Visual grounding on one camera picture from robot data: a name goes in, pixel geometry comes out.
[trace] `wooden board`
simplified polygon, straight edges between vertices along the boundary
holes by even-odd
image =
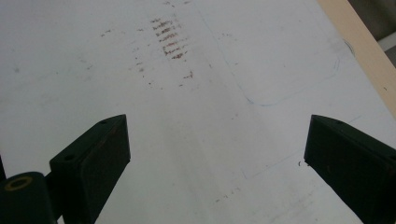
[[[396,69],[347,0],[318,0],[396,118]]]

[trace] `white sheet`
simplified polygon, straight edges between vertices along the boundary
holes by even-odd
[[[311,114],[396,147],[315,0],[0,2],[8,176],[126,114],[132,161],[97,223],[361,223],[304,163]]]

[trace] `black plastic part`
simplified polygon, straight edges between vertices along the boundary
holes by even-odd
[[[313,115],[305,161],[363,223],[396,220],[396,151],[348,124]]]
[[[96,123],[50,162],[65,223],[94,223],[131,159],[125,115]]]
[[[1,160],[0,156],[0,183],[6,179],[6,172],[4,171],[3,161]]]
[[[29,172],[1,182],[0,223],[56,223],[42,174]]]

